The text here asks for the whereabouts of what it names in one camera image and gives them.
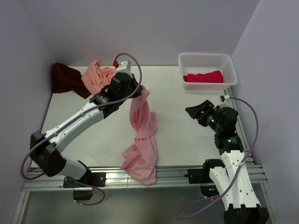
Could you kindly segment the light pink t-shirt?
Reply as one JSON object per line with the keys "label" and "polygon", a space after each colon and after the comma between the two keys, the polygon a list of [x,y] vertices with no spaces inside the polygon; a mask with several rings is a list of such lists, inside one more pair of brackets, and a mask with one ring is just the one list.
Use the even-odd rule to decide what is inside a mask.
{"label": "light pink t-shirt", "polygon": [[147,101],[149,95],[150,92],[143,87],[142,94],[131,101],[129,121],[136,135],[133,144],[122,153],[125,161],[121,167],[143,185],[151,185],[157,181],[157,117],[156,113],[150,110]]}

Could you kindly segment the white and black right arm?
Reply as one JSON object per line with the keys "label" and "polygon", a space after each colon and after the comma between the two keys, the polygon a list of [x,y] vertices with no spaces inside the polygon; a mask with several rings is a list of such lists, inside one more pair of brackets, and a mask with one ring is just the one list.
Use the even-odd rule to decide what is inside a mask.
{"label": "white and black right arm", "polygon": [[220,105],[206,100],[185,109],[201,126],[208,126],[215,132],[214,142],[221,157],[206,160],[202,176],[215,184],[218,191],[215,201],[224,204],[226,224],[264,224],[270,215],[260,204],[250,182],[245,165],[249,154],[244,151],[236,132],[238,112],[229,107],[229,99],[221,97]]}

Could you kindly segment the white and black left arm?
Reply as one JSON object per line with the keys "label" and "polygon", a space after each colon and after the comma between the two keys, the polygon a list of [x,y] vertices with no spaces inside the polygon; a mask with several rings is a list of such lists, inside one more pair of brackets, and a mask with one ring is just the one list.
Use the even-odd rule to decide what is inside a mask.
{"label": "white and black left arm", "polygon": [[36,131],[31,135],[31,159],[48,177],[64,175],[79,186],[91,184],[88,166],[81,161],[68,160],[61,153],[85,130],[117,111],[128,98],[140,96],[141,91],[134,74],[117,72],[109,85],[64,123],[46,133]]}

